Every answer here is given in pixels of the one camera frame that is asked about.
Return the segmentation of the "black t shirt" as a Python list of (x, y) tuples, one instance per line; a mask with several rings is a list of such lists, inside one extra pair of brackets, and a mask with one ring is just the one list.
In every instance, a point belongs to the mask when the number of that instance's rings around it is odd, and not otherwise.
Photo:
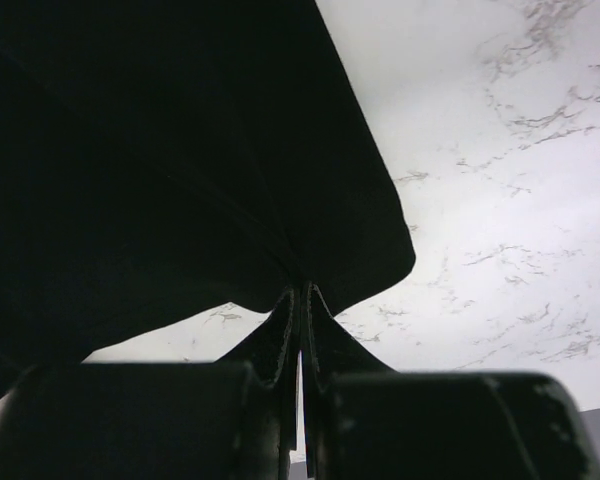
[(0, 399), (313, 282), (403, 280), (400, 200), (313, 1), (0, 1)]

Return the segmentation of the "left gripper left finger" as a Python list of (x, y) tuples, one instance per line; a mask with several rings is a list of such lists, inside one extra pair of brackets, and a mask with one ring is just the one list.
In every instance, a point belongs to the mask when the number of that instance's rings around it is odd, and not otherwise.
[(299, 293), (211, 363), (36, 368), (0, 418), (0, 479), (284, 479)]

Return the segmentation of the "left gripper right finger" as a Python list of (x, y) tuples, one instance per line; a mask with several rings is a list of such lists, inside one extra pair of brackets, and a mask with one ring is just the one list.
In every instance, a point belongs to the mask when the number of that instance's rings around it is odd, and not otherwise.
[(300, 304), (306, 465), (314, 479), (600, 479), (580, 414), (535, 372), (399, 372)]

